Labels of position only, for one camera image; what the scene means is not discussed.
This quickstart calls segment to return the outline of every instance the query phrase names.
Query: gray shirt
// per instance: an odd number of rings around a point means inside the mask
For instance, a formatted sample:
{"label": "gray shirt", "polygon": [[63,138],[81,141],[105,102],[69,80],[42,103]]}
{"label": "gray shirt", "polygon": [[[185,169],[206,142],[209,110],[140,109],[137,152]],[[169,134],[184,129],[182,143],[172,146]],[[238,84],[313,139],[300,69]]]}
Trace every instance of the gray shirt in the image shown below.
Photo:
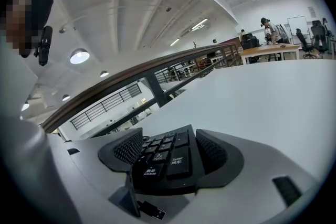
{"label": "gray shirt", "polygon": [[271,31],[271,34],[273,34],[273,32],[275,32],[275,41],[276,42],[282,38],[280,36],[279,29],[275,24],[271,23],[270,26],[269,26],[269,30]]}

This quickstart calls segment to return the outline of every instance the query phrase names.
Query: whiteboard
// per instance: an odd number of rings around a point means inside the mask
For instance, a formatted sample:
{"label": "whiteboard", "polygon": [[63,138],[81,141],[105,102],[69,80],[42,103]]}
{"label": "whiteboard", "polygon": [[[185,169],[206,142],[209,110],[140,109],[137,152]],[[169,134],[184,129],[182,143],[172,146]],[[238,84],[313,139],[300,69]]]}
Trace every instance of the whiteboard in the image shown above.
{"label": "whiteboard", "polygon": [[301,29],[303,35],[309,35],[309,29],[307,25],[306,18],[302,17],[295,17],[295,18],[288,18],[287,19],[290,31],[292,32],[292,36],[296,36],[296,29]]}

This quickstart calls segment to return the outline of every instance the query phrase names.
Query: fluorescent light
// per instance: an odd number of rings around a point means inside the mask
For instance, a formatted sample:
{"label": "fluorescent light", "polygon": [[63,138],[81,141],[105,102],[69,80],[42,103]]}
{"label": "fluorescent light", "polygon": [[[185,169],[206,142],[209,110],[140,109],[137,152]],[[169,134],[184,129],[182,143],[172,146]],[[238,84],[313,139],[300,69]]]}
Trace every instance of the fluorescent light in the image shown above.
{"label": "fluorescent light", "polygon": [[103,77],[107,76],[108,74],[109,74],[109,73],[108,73],[107,71],[102,71],[102,72],[100,73],[100,77],[103,78]]}
{"label": "fluorescent light", "polygon": [[89,57],[90,54],[85,49],[76,49],[70,56],[70,62],[76,65],[85,62]]}
{"label": "fluorescent light", "polygon": [[26,110],[28,107],[29,107],[29,104],[28,104],[28,102],[26,102],[26,103],[22,106],[21,111]]}
{"label": "fluorescent light", "polygon": [[197,25],[195,25],[193,28],[191,29],[195,29],[197,26],[199,26],[200,24],[204,23],[206,20],[208,20],[207,18],[205,18],[203,21],[199,22]]}
{"label": "fluorescent light", "polygon": [[170,46],[174,45],[176,42],[178,42],[180,39],[178,38],[177,40],[175,40],[173,43],[170,44]]}
{"label": "fluorescent light", "polygon": [[62,97],[62,101],[66,101],[66,100],[68,100],[69,98],[70,98],[69,95],[64,94],[63,97]]}

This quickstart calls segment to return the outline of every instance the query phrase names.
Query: usb connector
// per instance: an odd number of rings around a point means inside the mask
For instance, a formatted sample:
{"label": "usb connector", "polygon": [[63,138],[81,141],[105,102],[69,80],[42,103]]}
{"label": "usb connector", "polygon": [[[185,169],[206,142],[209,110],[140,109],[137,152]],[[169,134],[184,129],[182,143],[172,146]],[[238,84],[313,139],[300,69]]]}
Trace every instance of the usb connector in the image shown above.
{"label": "usb connector", "polygon": [[166,212],[159,210],[156,206],[153,206],[149,202],[140,202],[138,201],[140,211],[144,212],[145,214],[162,220]]}

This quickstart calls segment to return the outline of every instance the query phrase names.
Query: wooden handrail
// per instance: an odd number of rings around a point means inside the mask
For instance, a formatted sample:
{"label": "wooden handrail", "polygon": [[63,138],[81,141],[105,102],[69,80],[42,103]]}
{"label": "wooden handrail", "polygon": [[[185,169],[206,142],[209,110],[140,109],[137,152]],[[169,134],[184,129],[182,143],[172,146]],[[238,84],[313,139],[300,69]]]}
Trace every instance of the wooden handrail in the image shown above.
{"label": "wooden handrail", "polygon": [[87,108],[89,105],[99,101],[101,98],[115,92],[129,83],[143,78],[149,71],[156,72],[180,61],[195,59],[210,52],[223,49],[227,46],[235,45],[237,44],[237,39],[239,42],[239,38],[235,38],[226,42],[222,42],[218,45],[180,51],[123,70],[89,87],[85,91],[72,98],[66,104],[61,106],[55,113],[53,113],[41,126],[47,133],[50,133],[69,120],[71,117]]}

